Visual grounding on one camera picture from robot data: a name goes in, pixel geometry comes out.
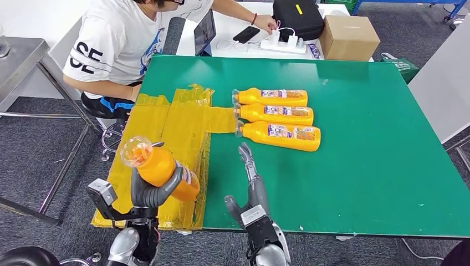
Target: floor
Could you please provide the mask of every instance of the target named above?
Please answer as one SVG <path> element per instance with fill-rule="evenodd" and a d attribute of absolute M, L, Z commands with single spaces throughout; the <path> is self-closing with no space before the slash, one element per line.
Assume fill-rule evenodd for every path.
<path fill-rule="evenodd" d="M 447 14 L 442 6 L 365 3 L 360 16 L 368 16 L 382 43 L 374 59 L 388 52 L 422 67 L 450 35 L 442 24 Z M 63 100 L 19 98 L 10 111 L 69 113 Z M 39 208 L 62 162 L 73 146 L 83 122 L 0 118 L 0 196 Z M 466 130 L 450 142 L 470 133 Z M 470 154 L 470 145 L 464 146 Z M 107 256 L 117 232 L 89 225 L 94 206 L 83 188 L 96 178 L 105 178 L 111 162 L 100 160 L 99 138 L 88 134 L 64 179 L 48 214 L 60 217 L 59 227 L 50 227 L 0 208 L 0 253 L 25 245 L 37 245 L 59 259 L 87 257 L 95 251 Z M 470 185 L 470 173 L 458 155 L 449 153 L 462 178 Z M 155 265 L 248 265 L 244 254 L 246 235 L 226 232 L 194 232 L 182 236 L 163 232 Z M 287 234 L 292 265 L 439 265 L 438 260 L 412 256 L 398 238 L 355 237 L 338 241 L 333 236 Z M 421 255 L 444 257 L 458 241 L 410 239 Z"/>

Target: black case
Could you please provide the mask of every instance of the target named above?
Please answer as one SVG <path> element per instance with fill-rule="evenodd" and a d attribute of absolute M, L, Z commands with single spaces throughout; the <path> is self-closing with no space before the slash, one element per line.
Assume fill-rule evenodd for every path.
<path fill-rule="evenodd" d="M 317 39 L 325 27 L 314 0 L 274 0 L 273 9 L 273 18 L 280 21 L 280 27 L 293 28 L 295 35 L 304 40 Z M 280 38 L 287 42 L 290 35 L 290 29 L 281 30 Z"/>

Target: bottle label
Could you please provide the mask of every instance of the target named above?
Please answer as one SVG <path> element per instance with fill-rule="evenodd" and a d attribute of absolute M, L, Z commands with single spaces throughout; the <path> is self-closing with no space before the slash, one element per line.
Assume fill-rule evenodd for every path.
<path fill-rule="evenodd" d="M 308 116 L 308 110 L 305 107 L 267 105 L 264 107 L 264 113 L 267 115 Z"/>
<path fill-rule="evenodd" d="M 265 98 L 300 98 L 301 90 L 261 90 L 261 97 Z"/>
<path fill-rule="evenodd" d="M 297 140 L 315 140 L 315 130 L 313 127 L 268 125 L 268 136 L 286 137 Z"/>
<path fill-rule="evenodd" d="M 176 161 L 176 166 L 179 166 L 181 168 L 183 168 L 183 180 L 188 184 L 190 185 L 191 184 L 191 171 L 186 168 L 185 166 L 183 166 L 180 162 Z"/>

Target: plastic bottle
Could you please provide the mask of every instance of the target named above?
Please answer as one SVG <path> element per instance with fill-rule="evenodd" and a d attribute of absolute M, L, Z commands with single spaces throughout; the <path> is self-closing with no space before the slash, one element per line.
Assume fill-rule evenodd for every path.
<path fill-rule="evenodd" d="M 302 151 L 316 151 L 320 146 L 320 129 L 313 126 L 273 124 L 257 121 L 244 124 L 237 121 L 237 137 L 247 137 L 254 142 Z"/>
<path fill-rule="evenodd" d="M 161 187 L 173 174 L 176 166 L 183 168 L 183 179 L 171 195 L 180 201 L 194 201 L 199 193 L 196 174 L 175 160 L 171 152 L 163 147 L 152 147 L 145 137 L 133 137 L 121 149 L 125 165 L 136 167 L 140 176 L 148 183 Z"/>
<path fill-rule="evenodd" d="M 233 104 L 284 105 L 307 106 L 307 92 L 305 90 L 258 90 L 250 88 L 245 91 L 232 91 Z"/>
<path fill-rule="evenodd" d="M 235 118 L 243 118 L 250 122 L 266 121 L 282 124 L 296 124 L 311 126 L 313 123 L 313 110 L 308 107 L 235 104 L 233 107 Z"/>

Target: green tabletop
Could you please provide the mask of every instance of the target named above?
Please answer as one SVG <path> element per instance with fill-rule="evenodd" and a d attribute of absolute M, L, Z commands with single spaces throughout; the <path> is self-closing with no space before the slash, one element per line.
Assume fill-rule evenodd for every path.
<path fill-rule="evenodd" d="M 321 129 L 316 152 L 212 134 L 204 228 L 237 228 L 223 197 L 246 202 L 246 141 L 284 231 L 470 237 L 470 193 L 392 64 L 159 56 L 141 92 L 192 83 L 222 107 L 233 89 L 304 89 Z"/>

